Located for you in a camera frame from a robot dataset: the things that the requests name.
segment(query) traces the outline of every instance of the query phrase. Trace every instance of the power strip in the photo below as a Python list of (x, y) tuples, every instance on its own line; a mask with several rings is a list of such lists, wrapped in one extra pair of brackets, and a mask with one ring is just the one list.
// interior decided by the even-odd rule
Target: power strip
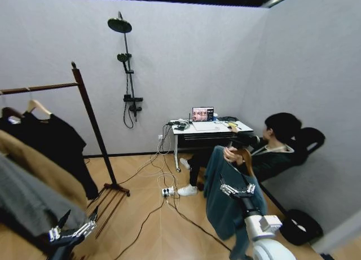
[(161, 189), (161, 193), (163, 197), (174, 195), (174, 188), (173, 186), (171, 186), (170, 188), (163, 188)]

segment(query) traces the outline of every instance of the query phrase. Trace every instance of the laptop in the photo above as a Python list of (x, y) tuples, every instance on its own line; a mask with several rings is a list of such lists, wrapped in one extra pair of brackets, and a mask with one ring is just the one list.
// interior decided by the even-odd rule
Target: laptop
[(219, 130), (219, 124), (213, 121), (213, 107), (192, 108), (193, 126), (197, 131)]

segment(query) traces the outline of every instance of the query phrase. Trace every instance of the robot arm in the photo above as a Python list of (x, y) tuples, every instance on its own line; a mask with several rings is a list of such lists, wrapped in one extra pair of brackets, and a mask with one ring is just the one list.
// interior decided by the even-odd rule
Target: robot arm
[(69, 259), (73, 248), (82, 243), (96, 227), (95, 221), (98, 216), (98, 207), (95, 208), (89, 216), (88, 221), (79, 229), (62, 231), (61, 229), (64, 227), (70, 212), (69, 210), (58, 221), (58, 225), (49, 230), (50, 244), (57, 248), (54, 254), (48, 258), (49, 260)]
[(296, 260), (285, 246), (271, 239), (275, 237), (275, 232), (282, 226), (282, 223), (275, 215), (262, 216), (253, 205), (250, 198), (253, 197), (255, 188), (254, 184), (249, 184), (247, 188), (241, 190), (233, 188), (225, 184), (221, 176), (221, 191), (236, 200), (242, 208), (248, 238), (253, 245), (253, 259)]

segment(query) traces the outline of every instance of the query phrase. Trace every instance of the clothing rack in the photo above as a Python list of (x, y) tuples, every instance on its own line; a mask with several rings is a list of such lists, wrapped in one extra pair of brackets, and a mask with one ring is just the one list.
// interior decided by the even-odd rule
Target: clothing rack
[(102, 225), (102, 227), (100, 228), (100, 231), (96, 234), (96, 236), (98, 237), (101, 233), (101, 231), (103, 230), (103, 228), (105, 227), (105, 225), (108, 223), (110, 217), (113, 215), (115, 209), (118, 207), (119, 203), (121, 202), (121, 200), (124, 198), (125, 195), (127, 195), (128, 197), (130, 196), (130, 191), (127, 190), (126, 188), (121, 187), (118, 183), (117, 180), (114, 176), (114, 171), (111, 165), (111, 162), (109, 160), (109, 155), (107, 153), (107, 150), (105, 148), (104, 145), (104, 141), (103, 141), (103, 137), (102, 134), (100, 133), (99, 130), (99, 126), (98, 126), (98, 122), (96, 121), (95, 115), (94, 115), (94, 111), (93, 108), (91, 106), (90, 103), (90, 99), (88, 96), (88, 93), (86, 91), (84, 82), (83, 82), (83, 78), (81, 76), (80, 70), (77, 68), (77, 66), (75, 65), (74, 62), (72, 62), (72, 71), (73, 71), (73, 75), (75, 78), (75, 82), (73, 83), (64, 83), (64, 84), (56, 84), (56, 85), (46, 85), (46, 86), (35, 86), (35, 87), (26, 87), (26, 88), (17, 88), (17, 89), (5, 89), (5, 90), (0, 90), (0, 94), (1, 95), (10, 95), (10, 94), (20, 94), (22, 92), (35, 92), (35, 91), (45, 91), (45, 90), (52, 90), (52, 89), (60, 89), (60, 88), (67, 88), (67, 87), (73, 87), (73, 86), (78, 86), (79, 92), (81, 94), (81, 98), (83, 100), (84, 106), (86, 108), (86, 112), (88, 114), (89, 120), (91, 122), (91, 125), (93, 127), (94, 130), (94, 134), (96, 136), (96, 139), (98, 141), (98, 145), (100, 148), (100, 151), (102, 152), (102, 158), (104, 158), (104, 162), (105, 165), (108, 169), (108, 173), (109, 176), (111, 178), (112, 183), (111, 184), (104, 184), (104, 188), (100, 191), (99, 197), (100, 195), (103, 193), (104, 190), (109, 190), (108, 193), (105, 195), (105, 197), (101, 200), (100, 204), (104, 201), (104, 199), (109, 195), (110, 190), (116, 190), (117, 192), (115, 193), (115, 195), (111, 198), (110, 202), (106, 205), (105, 209), (103, 210), (103, 212), (101, 213), (101, 215), (103, 215), (103, 213), (105, 212), (105, 210), (109, 207), (110, 203), (113, 201), (113, 199), (115, 198), (115, 196), (119, 193), (119, 192), (123, 192), (123, 194), (121, 195), (120, 199), (118, 200), (117, 204), (115, 205), (115, 207), (113, 208), (113, 210), (111, 211), (110, 215), (108, 216), (108, 218), (105, 220), (104, 224)]

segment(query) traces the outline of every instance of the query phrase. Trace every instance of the gray wall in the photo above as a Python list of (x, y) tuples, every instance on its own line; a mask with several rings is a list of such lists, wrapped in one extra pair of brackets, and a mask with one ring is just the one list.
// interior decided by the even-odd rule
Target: gray wall
[(326, 135), (304, 166), (264, 182), (325, 232), (361, 207), (360, 3), (286, 0), (271, 8), (241, 108), (258, 131), (267, 116), (286, 111)]
[[(144, 97), (135, 129), (123, 124), (126, 81), (116, 55), (122, 35), (107, 20), (121, 10), (135, 70), (135, 95)], [(0, 0), (1, 88), (72, 82), (82, 72), (109, 153), (155, 151), (162, 125), (192, 107), (239, 112), (268, 10), (122, 0)], [(77, 88), (37, 92), (34, 98), (72, 124), (99, 154)], [(18, 110), (28, 94), (6, 97)]]

